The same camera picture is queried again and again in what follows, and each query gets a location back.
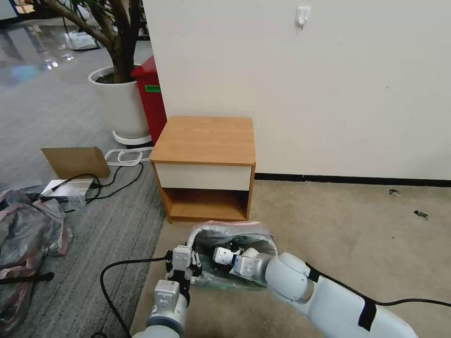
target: black strap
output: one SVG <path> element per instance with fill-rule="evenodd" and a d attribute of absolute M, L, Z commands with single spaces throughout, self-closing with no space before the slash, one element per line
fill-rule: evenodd
<path fill-rule="evenodd" d="M 310 268 L 310 273 L 307 278 L 315 283 L 318 282 L 319 276 L 323 275 L 320 271 L 316 270 L 309 263 L 305 263 Z M 368 298 L 364 295 L 359 295 L 365 301 L 365 305 L 363 306 L 363 310 L 360 313 L 360 317 L 358 319 L 358 325 L 364 328 L 367 331 L 371 330 L 371 325 L 373 324 L 374 318 L 376 317 L 376 303 L 371 298 Z"/>
<path fill-rule="evenodd" d="M 309 280 L 311 280 L 312 282 L 317 283 L 319 280 L 319 276 L 321 275 L 321 272 L 319 272 L 318 270 L 316 270 L 313 266 L 311 266 L 309 263 L 305 263 L 305 265 L 307 265 L 310 268 L 310 273 L 307 276 L 307 278 Z"/>
<path fill-rule="evenodd" d="M 5 284 L 18 284 L 18 283 L 26 283 L 26 282 L 49 282 L 54 277 L 53 272 L 47 272 L 43 275 L 32 275 L 27 277 L 13 277 L 13 278 L 4 278 L 0 279 L 0 285 Z"/>
<path fill-rule="evenodd" d="M 362 313 L 358 319 L 358 325 L 363 327 L 365 330 L 370 331 L 371 325 L 376 317 L 376 303 L 368 297 L 363 297 L 363 299 L 365 301 L 365 305 L 363 306 Z"/>

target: cardboard piece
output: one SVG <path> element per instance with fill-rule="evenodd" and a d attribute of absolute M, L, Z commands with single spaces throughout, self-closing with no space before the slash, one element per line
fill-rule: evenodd
<path fill-rule="evenodd" d="M 42 148 L 41 150 L 61 179 L 82 174 L 94 174 L 99 178 L 109 177 L 109 167 L 97 147 Z"/>

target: carpet floor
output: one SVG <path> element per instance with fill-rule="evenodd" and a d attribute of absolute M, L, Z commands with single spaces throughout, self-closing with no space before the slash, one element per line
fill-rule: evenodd
<path fill-rule="evenodd" d="M 390 188 L 402 196 L 391 196 Z M 250 218 L 263 222 L 279 252 L 294 254 L 375 300 L 451 302 L 450 203 L 450 188 L 256 181 Z M 192 226 L 165 223 L 155 257 L 184 243 Z M 132 333 L 146 328 L 153 289 L 164 275 L 164 264 L 150 265 Z M 185 338 L 323 336 L 268 291 L 192 286 L 190 296 Z M 450 336 L 451 308 L 408 303 L 388 309 L 419 337 Z"/>
<path fill-rule="evenodd" d="M 33 180 L 46 183 L 57 178 L 41 153 L 42 147 L 97 146 L 104 154 L 120 147 L 105 124 L 102 104 L 87 81 L 92 71 L 110 64 L 108 54 L 102 49 L 74 55 L 73 60 L 58 68 L 1 91 L 3 187 Z M 136 62 L 151 55 L 150 43 L 139 42 Z M 116 182 L 103 189 L 102 194 L 132 181 L 139 170 L 139 166 L 121 169 Z M 99 330 L 109 338 L 123 337 L 102 296 L 99 274 L 113 261 L 150 257 L 163 220 L 148 163 L 136 183 L 70 214 L 67 223 L 75 236 L 69 253 L 45 260 L 42 271 L 54 272 L 55 278 L 35 286 L 28 316 L 12 337 L 87 338 Z M 141 264 L 116 267 L 106 274 L 107 290 L 128 325 L 147 270 L 146 264 Z"/>

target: white wall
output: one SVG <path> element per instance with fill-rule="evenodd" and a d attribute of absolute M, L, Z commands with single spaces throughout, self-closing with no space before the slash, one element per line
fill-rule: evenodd
<path fill-rule="evenodd" d="M 451 179 L 451 2 L 144 6 L 167 115 L 253 117 L 257 172 Z"/>
<path fill-rule="evenodd" d="M 17 14 L 9 0 L 0 0 L 0 20 L 16 17 Z"/>

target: red trash bin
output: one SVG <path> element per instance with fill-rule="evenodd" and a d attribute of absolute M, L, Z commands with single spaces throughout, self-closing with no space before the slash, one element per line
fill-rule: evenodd
<path fill-rule="evenodd" d="M 131 73 L 131 76 L 138 83 L 142 106 L 144 107 L 147 124 L 149 125 L 150 136 L 152 136 L 152 141 L 155 144 L 166 125 L 167 119 L 154 57 L 152 56 L 137 67 Z"/>

